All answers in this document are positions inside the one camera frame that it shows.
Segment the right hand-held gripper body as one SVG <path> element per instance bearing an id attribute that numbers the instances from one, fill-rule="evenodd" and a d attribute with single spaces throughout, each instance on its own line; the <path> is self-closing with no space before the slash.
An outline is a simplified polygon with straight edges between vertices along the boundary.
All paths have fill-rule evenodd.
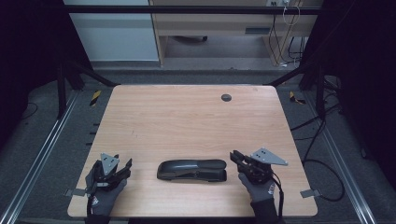
<path id="1" fill-rule="evenodd" d="M 289 165 L 285 160 L 281 159 L 265 147 L 256 150 L 248 157 L 250 157 L 249 161 L 242 161 L 242 163 L 248 166 L 246 171 L 237 171 L 245 174 L 247 179 L 255 185 L 264 184 L 273 178 L 274 172 L 271 167 L 272 164 L 283 166 Z"/>

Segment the yellow black floor tape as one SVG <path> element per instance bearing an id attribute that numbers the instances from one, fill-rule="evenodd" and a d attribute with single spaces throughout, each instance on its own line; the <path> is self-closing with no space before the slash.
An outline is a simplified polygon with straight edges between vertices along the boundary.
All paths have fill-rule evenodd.
<path id="1" fill-rule="evenodd" d="M 306 104 L 305 100 L 297 99 L 293 91 L 290 91 L 290 101 L 294 102 L 296 104 L 299 104 L 299 105 L 305 105 Z"/>
<path id="2" fill-rule="evenodd" d="M 90 106 L 95 106 L 102 91 L 95 91 L 90 101 Z"/>

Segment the light wooden desk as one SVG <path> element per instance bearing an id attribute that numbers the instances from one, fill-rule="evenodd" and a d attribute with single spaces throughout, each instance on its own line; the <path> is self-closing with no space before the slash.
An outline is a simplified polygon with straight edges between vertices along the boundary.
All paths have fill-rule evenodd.
<path id="1" fill-rule="evenodd" d="M 148 0 L 151 6 L 321 7 L 324 0 Z M 253 35 L 263 39 L 273 65 L 287 61 L 295 36 L 308 37 L 315 15 L 154 14 L 159 41 L 169 36 Z"/>

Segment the white cabinet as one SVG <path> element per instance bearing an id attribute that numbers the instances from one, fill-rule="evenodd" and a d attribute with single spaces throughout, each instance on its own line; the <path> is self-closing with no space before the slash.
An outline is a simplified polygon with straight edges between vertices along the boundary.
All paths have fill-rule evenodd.
<path id="1" fill-rule="evenodd" d="M 71 13 L 92 62 L 158 61 L 150 14 Z"/>

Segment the person's left hand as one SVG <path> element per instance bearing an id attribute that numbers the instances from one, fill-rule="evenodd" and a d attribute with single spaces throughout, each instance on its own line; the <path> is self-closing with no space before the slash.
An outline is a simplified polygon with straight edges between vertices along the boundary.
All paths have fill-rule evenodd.
<path id="1" fill-rule="evenodd" d="M 109 217 L 117 198 L 119 197 L 120 193 L 123 191 L 126 185 L 127 180 L 122 179 L 121 182 L 110 191 L 98 189 L 88 199 L 88 217 Z"/>

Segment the black stapler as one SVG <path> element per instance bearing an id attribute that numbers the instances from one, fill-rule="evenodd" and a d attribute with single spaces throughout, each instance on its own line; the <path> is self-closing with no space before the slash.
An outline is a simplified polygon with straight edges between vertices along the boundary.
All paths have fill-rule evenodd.
<path id="1" fill-rule="evenodd" d="M 223 160 L 163 161 L 157 170 L 161 180 L 195 179 L 207 182 L 225 182 L 227 163 Z"/>

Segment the black horizontal frame bar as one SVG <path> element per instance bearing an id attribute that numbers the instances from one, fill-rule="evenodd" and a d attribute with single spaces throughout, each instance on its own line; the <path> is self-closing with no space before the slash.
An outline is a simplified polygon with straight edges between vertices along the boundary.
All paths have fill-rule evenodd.
<path id="1" fill-rule="evenodd" d="M 139 13 L 139 14 L 254 14 L 319 15 L 322 7 L 222 7 L 222 6 L 83 6 L 62 7 L 69 13 Z"/>

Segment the aluminium floor rail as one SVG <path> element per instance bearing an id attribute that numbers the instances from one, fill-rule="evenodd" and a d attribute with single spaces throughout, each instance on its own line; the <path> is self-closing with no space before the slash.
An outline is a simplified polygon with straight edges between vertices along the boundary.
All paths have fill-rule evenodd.
<path id="1" fill-rule="evenodd" d="M 339 107 L 339 102 L 334 96 L 328 94 L 324 96 L 324 106 L 326 112 L 324 120 L 326 120 L 328 119 L 327 115 L 332 111 L 332 106 L 334 109 L 337 109 Z M 324 120 L 322 121 L 322 126 L 319 129 L 319 132 L 321 133 L 325 147 L 328 150 L 335 172 L 340 177 L 340 181 L 344 185 L 345 194 L 351 202 L 355 214 L 360 220 L 360 224 L 377 224 L 371 208 L 366 202 L 358 183 L 347 166 L 346 161 L 343 159 L 339 151 L 339 147 L 336 145 L 331 131 L 326 126 L 326 122 Z"/>
<path id="2" fill-rule="evenodd" d="M 64 125 L 69 120 L 70 114 L 76 105 L 79 95 L 80 91 L 71 91 L 66 102 L 64 113 L 58 119 L 56 119 L 56 122 L 53 124 L 49 135 L 38 151 L 38 154 L 35 157 L 35 160 L 25 178 L 21 182 L 18 191 L 16 192 L 10 204 L 7 206 L 3 215 L 0 216 L 0 224 L 15 224 L 33 187 L 35 186 L 37 179 L 39 178 L 48 158 L 50 157 L 50 153 L 52 152 L 59 136 L 63 131 Z"/>

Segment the black frame strut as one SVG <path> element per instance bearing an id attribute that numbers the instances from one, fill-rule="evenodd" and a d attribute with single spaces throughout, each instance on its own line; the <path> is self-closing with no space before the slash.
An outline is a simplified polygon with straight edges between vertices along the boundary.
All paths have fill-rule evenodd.
<path id="1" fill-rule="evenodd" d="M 91 68 L 85 67 L 73 61 L 65 61 L 57 67 L 57 88 L 58 88 L 58 116 L 60 119 L 66 111 L 66 92 L 65 82 L 68 81 L 73 90 L 82 90 L 85 83 L 81 74 L 87 75 L 108 87 L 116 87 L 118 83 L 95 73 Z"/>
<path id="2" fill-rule="evenodd" d="M 320 65 L 313 63 L 305 63 L 299 65 L 294 70 L 288 72 L 286 75 L 275 79 L 266 86 L 277 87 L 285 81 L 303 74 L 299 87 L 301 90 L 309 90 L 313 83 L 316 83 L 316 103 L 315 109 L 320 119 L 325 119 L 325 106 L 324 106 L 324 72 Z"/>

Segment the person's right hand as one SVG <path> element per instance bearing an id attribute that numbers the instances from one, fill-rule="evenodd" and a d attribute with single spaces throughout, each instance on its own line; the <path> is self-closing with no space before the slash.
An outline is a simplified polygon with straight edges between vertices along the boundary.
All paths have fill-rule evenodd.
<path id="1" fill-rule="evenodd" d="M 253 203 L 274 199 L 274 189 L 276 184 L 273 180 L 269 180 L 264 184 L 255 185 L 252 184 L 243 173 L 239 173 L 238 178 L 247 189 Z"/>

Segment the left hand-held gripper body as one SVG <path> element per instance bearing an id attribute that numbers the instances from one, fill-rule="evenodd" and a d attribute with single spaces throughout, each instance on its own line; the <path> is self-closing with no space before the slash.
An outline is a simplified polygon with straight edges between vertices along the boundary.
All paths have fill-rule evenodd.
<path id="1" fill-rule="evenodd" d="M 102 189 L 110 191 L 114 189 L 121 180 L 115 177 L 118 170 L 119 160 L 115 159 L 114 156 L 102 153 L 100 160 L 93 166 L 92 173 L 92 190 L 97 191 Z"/>

